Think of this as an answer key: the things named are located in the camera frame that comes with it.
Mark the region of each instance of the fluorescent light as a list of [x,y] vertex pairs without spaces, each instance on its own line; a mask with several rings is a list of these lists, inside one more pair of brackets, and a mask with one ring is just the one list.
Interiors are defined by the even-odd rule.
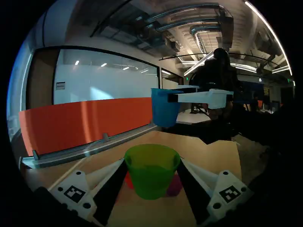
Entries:
[[182,61],[182,59],[180,57],[177,57],[177,58],[180,60],[181,63],[183,63],[183,61]]
[[273,31],[273,29],[271,28],[271,26],[268,24],[268,22],[266,21],[266,19],[262,16],[262,14],[261,14],[261,13],[252,5],[252,4],[250,4],[249,2],[245,2],[245,4],[246,4],[252,11],[254,11],[255,14],[258,15],[258,17],[263,21],[263,23],[267,26],[267,28],[268,28],[268,29],[271,31],[271,33],[273,34],[274,38],[276,39],[276,41],[277,41],[277,43],[278,43],[278,45],[279,45],[279,47],[280,47],[280,49],[281,49],[281,51],[282,51],[284,57],[285,57],[285,60],[286,60],[286,62],[287,62],[288,68],[289,68],[289,72],[290,72],[290,74],[291,74],[291,76],[292,76],[291,66],[290,66],[290,64],[289,64],[289,62],[288,62],[286,53],[285,53],[285,51],[284,51],[284,49],[283,49],[283,47],[282,47],[282,44],[280,43],[280,40],[278,39],[277,35],[275,34],[275,32]]
[[198,61],[193,67],[191,67],[189,70],[187,70],[184,73],[184,76],[188,75],[189,73],[191,73],[192,71],[194,71],[196,68],[198,68],[200,65],[204,64],[205,60],[210,59],[214,56],[214,52],[211,51],[210,53],[208,53],[204,58],[202,58],[200,61]]
[[166,73],[168,75],[171,75],[169,72],[165,71],[165,70],[161,70],[161,72]]
[[230,63],[231,66],[238,66],[238,67],[241,67],[241,68],[245,68],[244,70],[246,69],[250,69],[252,70],[253,72],[256,72],[257,69],[255,67],[252,67],[250,65],[242,65],[242,64],[236,64],[236,63]]
[[198,61],[183,61],[182,64],[183,65],[194,65],[196,64]]
[[[182,62],[183,65],[195,65],[196,63],[198,63],[198,61],[183,61]],[[242,64],[236,64],[236,63],[230,63],[230,65],[234,66],[235,68],[238,68],[238,69],[246,70],[246,71],[249,71],[252,73],[257,73],[257,69],[250,65],[242,65]]]
[[274,70],[272,70],[272,73],[278,73],[278,72],[282,72],[282,71],[285,71],[285,70],[289,70],[288,65],[283,66],[281,68],[274,69]]

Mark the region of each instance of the blue cup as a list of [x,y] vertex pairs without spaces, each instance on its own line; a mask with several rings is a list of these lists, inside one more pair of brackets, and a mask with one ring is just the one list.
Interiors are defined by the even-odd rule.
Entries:
[[169,103],[168,94],[181,94],[182,91],[151,89],[151,101],[153,108],[153,122],[160,127],[171,127],[176,124],[181,103]]

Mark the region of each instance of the table surface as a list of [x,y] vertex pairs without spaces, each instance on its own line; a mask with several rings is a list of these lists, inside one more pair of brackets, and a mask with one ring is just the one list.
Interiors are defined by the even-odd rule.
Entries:
[[[241,179],[240,159],[235,142],[216,141],[206,145],[199,138],[151,131],[81,160],[43,169],[28,169],[26,180],[29,185],[32,184],[30,185],[32,189],[40,185],[50,188],[68,176],[68,173],[81,170],[86,175],[90,174],[123,158],[129,148],[147,143],[169,146],[187,161],[210,172],[218,174],[228,169]],[[148,201],[141,199],[124,183],[109,218],[108,226],[125,226],[126,223],[127,226],[196,226],[183,189],[177,197],[163,197]]]
[[203,113],[179,113],[176,123],[179,124],[196,124],[200,122],[206,122],[206,121],[211,121],[209,116],[203,114]]
[[218,174],[228,169],[237,178],[241,179],[240,159],[235,142],[219,140],[207,145],[196,137],[151,131],[126,143],[80,160],[41,169],[27,169],[25,173],[26,181],[33,190],[38,186],[48,188],[67,171],[79,169],[89,174],[123,158],[129,148],[148,143],[171,147],[187,161],[210,172]]

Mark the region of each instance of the green cup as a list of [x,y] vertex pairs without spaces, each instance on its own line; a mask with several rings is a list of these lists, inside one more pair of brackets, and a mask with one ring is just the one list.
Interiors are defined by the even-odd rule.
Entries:
[[124,158],[134,189],[143,199],[164,196],[180,163],[175,150],[158,144],[134,146]]

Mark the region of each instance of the glass wall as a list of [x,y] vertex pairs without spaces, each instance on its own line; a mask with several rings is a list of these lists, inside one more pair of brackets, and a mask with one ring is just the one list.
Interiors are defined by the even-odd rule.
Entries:
[[150,97],[158,67],[89,50],[62,49],[54,79],[54,104]]
[[180,78],[178,75],[162,68],[162,88],[163,89],[177,89]]

